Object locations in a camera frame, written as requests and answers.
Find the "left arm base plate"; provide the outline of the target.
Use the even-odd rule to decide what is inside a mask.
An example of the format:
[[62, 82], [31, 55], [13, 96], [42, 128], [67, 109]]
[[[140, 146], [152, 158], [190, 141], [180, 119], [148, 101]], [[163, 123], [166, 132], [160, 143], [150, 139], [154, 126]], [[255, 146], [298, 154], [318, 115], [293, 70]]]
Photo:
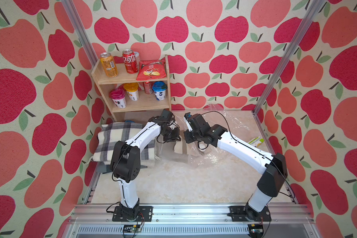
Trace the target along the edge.
[[117, 206], [112, 218], [113, 222], [151, 222], [153, 215], [153, 206], [139, 206], [127, 208]]

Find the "dark plaid grey scarf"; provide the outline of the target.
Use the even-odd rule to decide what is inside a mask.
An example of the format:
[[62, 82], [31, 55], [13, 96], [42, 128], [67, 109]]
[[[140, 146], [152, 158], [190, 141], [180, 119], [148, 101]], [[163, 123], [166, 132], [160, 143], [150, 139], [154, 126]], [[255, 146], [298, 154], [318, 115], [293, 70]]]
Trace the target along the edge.
[[[96, 164], [95, 167], [95, 171], [97, 173], [109, 173], [109, 172], [113, 172], [113, 167], [111, 165], [106, 165], [103, 162], [98, 162]], [[128, 174], [128, 173], [132, 173], [132, 169], [129, 169], [126, 165], [126, 163], [119, 163], [116, 166], [115, 172], [118, 174]]]

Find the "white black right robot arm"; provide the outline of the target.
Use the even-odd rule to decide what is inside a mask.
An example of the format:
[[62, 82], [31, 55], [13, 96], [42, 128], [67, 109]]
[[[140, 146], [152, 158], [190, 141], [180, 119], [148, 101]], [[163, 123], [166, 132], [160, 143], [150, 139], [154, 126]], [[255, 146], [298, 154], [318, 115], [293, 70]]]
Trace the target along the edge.
[[210, 126], [203, 116], [204, 114], [184, 114], [183, 120], [187, 126], [184, 132], [186, 143], [202, 142], [207, 146], [222, 149], [248, 163], [261, 174], [256, 190], [241, 211], [234, 212], [231, 208], [228, 215], [236, 219], [242, 217], [242, 220], [248, 222], [271, 221], [268, 203], [277, 197], [282, 186], [288, 183], [285, 156], [262, 151], [241, 140], [231, 132], [228, 121], [225, 121], [226, 128], [219, 124]]

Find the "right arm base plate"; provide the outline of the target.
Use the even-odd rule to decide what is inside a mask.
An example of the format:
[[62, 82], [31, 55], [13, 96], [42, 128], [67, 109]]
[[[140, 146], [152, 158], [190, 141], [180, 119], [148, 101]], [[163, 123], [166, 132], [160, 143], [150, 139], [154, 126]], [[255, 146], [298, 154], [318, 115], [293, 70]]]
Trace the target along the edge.
[[248, 205], [229, 206], [229, 213], [227, 216], [231, 217], [233, 222], [263, 223], [272, 221], [268, 206], [264, 206], [261, 212], [256, 212]]

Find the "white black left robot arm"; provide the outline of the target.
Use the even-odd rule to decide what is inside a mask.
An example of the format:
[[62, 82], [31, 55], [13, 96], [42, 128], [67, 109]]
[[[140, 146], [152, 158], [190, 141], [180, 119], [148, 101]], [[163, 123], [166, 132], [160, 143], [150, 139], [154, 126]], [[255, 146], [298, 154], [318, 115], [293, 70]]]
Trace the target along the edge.
[[180, 141], [179, 126], [176, 124], [175, 116], [166, 109], [161, 115], [151, 117], [134, 137], [115, 144], [110, 168], [112, 179], [118, 183], [121, 194], [115, 212], [128, 221], [137, 220], [140, 210], [140, 200], [134, 180], [140, 172], [141, 152], [159, 136], [163, 136], [164, 142]]

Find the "clear plastic vacuum bag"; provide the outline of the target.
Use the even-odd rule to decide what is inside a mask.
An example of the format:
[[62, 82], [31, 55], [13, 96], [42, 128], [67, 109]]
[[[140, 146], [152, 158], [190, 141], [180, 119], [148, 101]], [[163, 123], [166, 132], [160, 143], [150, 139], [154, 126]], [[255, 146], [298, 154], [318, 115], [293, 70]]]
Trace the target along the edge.
[[205, 123], [197, 129], [189, 131], [186, 116], [177, 117], [176, 123], [180, 126], [180, 141], [163, 143], [160, 136], [155, 144], [155, 158], [157, 160], [169, 160], [186, 163], [192, 167], [212, 166], [226, 159], [234, 158], [230, 152], [221, 149], [217, 145], [217, 137], [221, 134], [232, 134], [235, 139], [245, 142], [257, 137], [260, 133], [254, 133], [253, 128], [246, 124], [242, 117], [244, 111], [228, 112], [221, 110], [219, 106], [210, 105], [203, 111], [196, 111], [189, 119], [193, 123]]

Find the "beige brown striped scarf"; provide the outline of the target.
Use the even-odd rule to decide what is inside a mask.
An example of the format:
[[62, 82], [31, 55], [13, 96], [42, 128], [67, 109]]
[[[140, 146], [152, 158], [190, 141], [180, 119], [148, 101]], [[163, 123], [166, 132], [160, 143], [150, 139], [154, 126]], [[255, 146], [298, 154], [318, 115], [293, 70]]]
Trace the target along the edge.
[[190, 155], [190, 156], [204, 156], [205, 152], [197, 147], [197, 143], [187, 144], [185, 140], [176, 141], [174, 152], [177, 154]]

